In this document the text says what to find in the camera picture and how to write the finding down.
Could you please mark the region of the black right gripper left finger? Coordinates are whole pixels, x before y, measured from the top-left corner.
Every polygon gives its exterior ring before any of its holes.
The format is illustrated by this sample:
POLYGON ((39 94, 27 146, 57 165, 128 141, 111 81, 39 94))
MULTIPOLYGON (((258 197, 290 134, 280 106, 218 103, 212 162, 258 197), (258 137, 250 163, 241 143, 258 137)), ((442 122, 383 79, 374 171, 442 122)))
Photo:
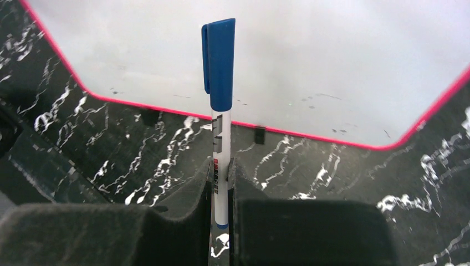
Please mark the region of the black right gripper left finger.
POLYGON ((207 265, 212 163, 157 206, 24 204, 1 219, 2 265, 207 265))

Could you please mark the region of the pink framed whiteboard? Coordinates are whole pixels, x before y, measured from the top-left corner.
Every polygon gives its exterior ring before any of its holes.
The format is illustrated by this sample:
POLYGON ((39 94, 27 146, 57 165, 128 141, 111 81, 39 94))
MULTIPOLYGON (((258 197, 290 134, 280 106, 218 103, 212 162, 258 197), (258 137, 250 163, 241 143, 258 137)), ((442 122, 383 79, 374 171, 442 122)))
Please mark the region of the pink framed whiteboard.
POLYGON ((234 18, 232 120, 390 149, 469 79, 468 1, 22 1, 94 97, 202 118, 201 29, 234 18))

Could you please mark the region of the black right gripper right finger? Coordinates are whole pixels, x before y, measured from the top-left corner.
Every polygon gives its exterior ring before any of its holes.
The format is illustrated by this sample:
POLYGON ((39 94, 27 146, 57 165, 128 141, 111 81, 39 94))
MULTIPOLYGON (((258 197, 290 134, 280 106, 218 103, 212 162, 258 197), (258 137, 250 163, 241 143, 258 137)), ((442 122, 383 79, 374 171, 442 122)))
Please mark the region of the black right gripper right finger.
POLYGON ((228 170, 230 265, 398 265, 384 215, 348 200, 271 198, 228 170))

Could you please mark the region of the blue marker cap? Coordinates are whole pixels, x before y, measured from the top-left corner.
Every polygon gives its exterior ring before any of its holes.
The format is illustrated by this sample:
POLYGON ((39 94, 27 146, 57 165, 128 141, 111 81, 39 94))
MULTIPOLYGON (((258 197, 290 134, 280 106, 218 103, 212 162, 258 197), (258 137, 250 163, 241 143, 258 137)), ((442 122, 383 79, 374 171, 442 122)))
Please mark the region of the blue marker cap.
POLYGON ((236 20, 229 18, 201 29, 204 89, 217 112, 232 108, 235 27, 236 20))

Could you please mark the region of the white whiteboard marker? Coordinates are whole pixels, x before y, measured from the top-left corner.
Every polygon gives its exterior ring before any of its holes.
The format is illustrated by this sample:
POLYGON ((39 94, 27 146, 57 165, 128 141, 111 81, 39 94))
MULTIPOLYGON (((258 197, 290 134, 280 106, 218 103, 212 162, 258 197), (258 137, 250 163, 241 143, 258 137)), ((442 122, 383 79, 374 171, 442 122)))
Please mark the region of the white whiteboard marker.
POLYGON ((214 220, 219 229, 226 229, 228 217, 228 170, 231 160, 231 113, 212 111, 212 158, 214 220))

